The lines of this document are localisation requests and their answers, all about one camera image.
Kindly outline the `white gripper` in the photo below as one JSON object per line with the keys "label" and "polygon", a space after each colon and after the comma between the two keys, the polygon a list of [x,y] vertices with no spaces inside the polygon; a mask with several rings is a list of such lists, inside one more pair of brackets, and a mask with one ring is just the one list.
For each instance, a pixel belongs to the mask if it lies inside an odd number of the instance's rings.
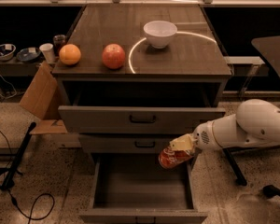
{"label": "white gripper", "polygon": [[216,148],[212,121],[207,121],[197,126],[193,135],[191,133],[186,133],[175,138],[169,143],[170,148],[173,151],[193,150],[195,148],[195,143],[196,147],[201,150]]}

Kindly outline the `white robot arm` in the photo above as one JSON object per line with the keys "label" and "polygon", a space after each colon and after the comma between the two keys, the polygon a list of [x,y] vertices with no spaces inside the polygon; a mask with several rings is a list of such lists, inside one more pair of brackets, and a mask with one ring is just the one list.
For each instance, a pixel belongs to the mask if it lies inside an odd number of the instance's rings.
{"label": "white robot arm", "polygon": [[234,114],[202,123],[169,144],[173,151],[273,146],[280,146],[280,108],[260,99],[242,102]]}

